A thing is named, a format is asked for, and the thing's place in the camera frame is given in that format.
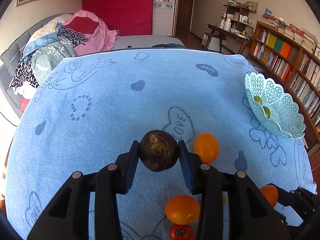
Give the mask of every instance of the scalloped basket rim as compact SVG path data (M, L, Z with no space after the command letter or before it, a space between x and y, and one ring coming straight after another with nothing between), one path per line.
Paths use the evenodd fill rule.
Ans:
M289 95L291 102L297 107L297 110L295 111L295 113L297 114L297 116L301 116L301 117L302 117L302 123L303 123L303 125L304 125L304 128L303 128L303 130L301 131L301 136L292 137L292 134L291 134L291 133L282 130L282 128L281 128L281 126L278 124L278 122L275 121L275 120L272 120L272 119L267 118L267 117L266 117L266 114L264 114L265 119L266 119L268 122L273 122L274 124L276 124L276 125L279 127L280 131L283 132L283 133L286 133L286 134L290 135L290 136L291 136L291 139L301 139L302 137L304 137L305 133L304 133L303 131L306 129L306 125L305 125L305 123L303 122L303 121L304 121L304 117L303 117L302 114L300 114L300 113L298 112L298 111L299 111L299 106L298 106L298 104L297 104L296 102L293 101L292 96L291 96L289 93L285 93L284 90L283 90L283 87L282 87L281 85L275 83L275 81L274 81L272 78L267 78L267 79L266 79L266 78L264 77L264 75L261 74L261 73L256 74L255 72L251 72L250 75L247 73L247 74L245 75L244 81L248 80L248 81L250 82L250 79L251 79L252 76L255 76L255 78L261 76L261 77L263 78L264 85L267 83L267 81L270 80L276 87L280 87L281 92L282 92L282 96L280 97L279 100L281 100L281 98L283 98L285 95ZM251 94L251 96L252 96L252 101L253 101L253 103L255 103L257 106L259 106L260 109L262 109L263 112L264 112L264 109L263 109L262 105L260 105L258 102L256 102L256 101L253 99L254 96L252 95L250 89L249 89L248 87L245 87L245 88L246 88L246 94L247 94L247 90L250 92L250 94Z

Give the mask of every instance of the wooden bookcase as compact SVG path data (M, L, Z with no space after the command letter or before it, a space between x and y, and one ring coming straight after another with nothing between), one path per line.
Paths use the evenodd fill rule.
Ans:
M231 19L231 28L233 28L233 24L236 23L236 29L240 32L244 31L246 27L253 29L253 27L251 27L249 24L240 22L240 15L247 16L249 20L249 13L257 13L256 11L253 11L244 7L230 6L226 4L224 4L223 6L227 8L227 12L226 12L227 14L235 15L235 13L239 13L237 20Z
M290 46L295 48L298 51L298 54L297 54L295 61L290 62L288 59L286 59L285 57L280 55L280 53L278 53L274 49L268 47L265 43L261 42L259 40L259 36L260 36L261 31L268 31L268 32L272 33L274 36L276 36L277 38L281 39L282 41L286 42L287 44L289 44ZM290 74L287 81L284 81L283 79L281 79L281 77L279 77L275 72L273 72L264 62L262 62L261 60L259 60L257 57L254 56L254 51L255 51L257 43L264 45L267 49L270 49L272 52L274 52L276 55L278 55L278 57L280 57L281 59L283 59L285 62L289 63L292 66L292 73ZM317 143L320 143L320 136L319 136L319 133L318 133L316 126L314 125L314 123L312 121L311 116L308 114L308 111L304 108L303 104L300 102L298 97L293 93L292 89L290 88L290 85L291 85L296 73L299 73L299 75L303 79L305 79L307 81L308 85L315 91L316 95L318 97L320 97L319 90L317 90L316 87L311 83L311 81L305 76L305 74L303 74L299 70L299 66L301 64L301 61L302 61L304 54L307 54L307 56L310 57L316 64L320 65L320 60L315 55L313 55L310 52L308 52L307 50L305 50L297 42L291 40L290 38L288 38L287 36L285 36L281 33L278 33L276 28L273 28L272 26L265 24L263 22L257 21L257 26L256 26L256 30L254 33L254 38L253 38L253 41L252 41L252 44L250 47L248 59L256 61L260 65L262 65L266 69L267 73L271 74L271 77L273 78L273 80L276 83L282 85L284 88L284 91L286 93L289 93L292 96L293 101L295 101L298 104L299 113L301 113L304 116L304 123L306 125L306 129L304 131L305 132L304 138L308 144L307 150L309 150L313 146L315 146Z

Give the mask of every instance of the light blue basket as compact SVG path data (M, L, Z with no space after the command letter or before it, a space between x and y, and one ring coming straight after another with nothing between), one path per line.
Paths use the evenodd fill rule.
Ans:
M246 74L244 82L250 107L263 127L282 138L299 139L304 136L306 125L303 115L298 113L298 105L290 94L284 93L281 85L254 72ZM262 99L262 105L253 99L254 96ZM270 109L270 118L266 117L263 106Z

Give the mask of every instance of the silver screw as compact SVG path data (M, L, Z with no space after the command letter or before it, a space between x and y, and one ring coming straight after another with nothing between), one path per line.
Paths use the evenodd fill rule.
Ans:
M210 169L210 165L209 164L206 164L206 163L203 163L200 165L200 168L204 171L207 171L208 169Z
M245 172L244 172L244 171L238 171L238 172L237 172L237 176L238 176L239 178L244 178L244 177L245 177Z
M108 165L109 171L114 171L114 170L116 170L116 168L118 168L118 166L114 163Z
M72 177L73 177L74 179L80 178L80 177L81 177L81 172L76 171L76 172L72 173Z

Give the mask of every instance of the yellow book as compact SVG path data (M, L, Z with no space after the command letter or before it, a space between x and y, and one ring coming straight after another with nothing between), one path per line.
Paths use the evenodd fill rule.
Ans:
M269 36L269 39L267 42L267 46L269 46L270 48L273 49L276 44L276 40L277 40L277 37L270 33L270 36Z

